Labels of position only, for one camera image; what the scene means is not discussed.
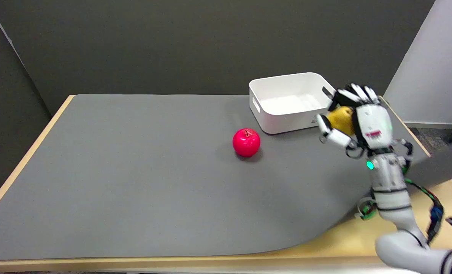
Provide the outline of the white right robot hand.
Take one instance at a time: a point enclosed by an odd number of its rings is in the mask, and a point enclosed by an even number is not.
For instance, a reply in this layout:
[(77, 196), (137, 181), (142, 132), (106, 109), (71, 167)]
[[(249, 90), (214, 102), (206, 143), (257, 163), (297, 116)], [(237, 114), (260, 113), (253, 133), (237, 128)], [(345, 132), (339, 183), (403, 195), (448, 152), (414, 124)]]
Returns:
[(349, 83), (334, 92), (328, 112), (317, 114), (316, 123), (323, 143), (349, 151), (389, 150), (393, 127), (387, 109), (373, 89)]

